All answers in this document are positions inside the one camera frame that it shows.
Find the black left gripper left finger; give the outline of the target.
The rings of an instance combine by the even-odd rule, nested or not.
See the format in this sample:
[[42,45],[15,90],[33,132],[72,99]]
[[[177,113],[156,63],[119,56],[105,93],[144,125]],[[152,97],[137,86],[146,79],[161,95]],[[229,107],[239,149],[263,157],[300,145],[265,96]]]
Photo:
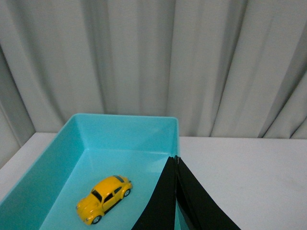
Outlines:
[[148,204],[132,228],[173,230],[176,216],[176,188],[175,159],[169,157]]

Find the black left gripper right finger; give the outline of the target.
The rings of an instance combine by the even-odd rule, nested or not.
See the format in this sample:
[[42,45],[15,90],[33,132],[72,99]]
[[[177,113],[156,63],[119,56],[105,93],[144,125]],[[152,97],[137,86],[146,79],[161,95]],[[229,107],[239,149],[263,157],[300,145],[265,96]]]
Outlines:
[[215,203],[180,157],[176,157],[177,207],[182,230],[240,229]]

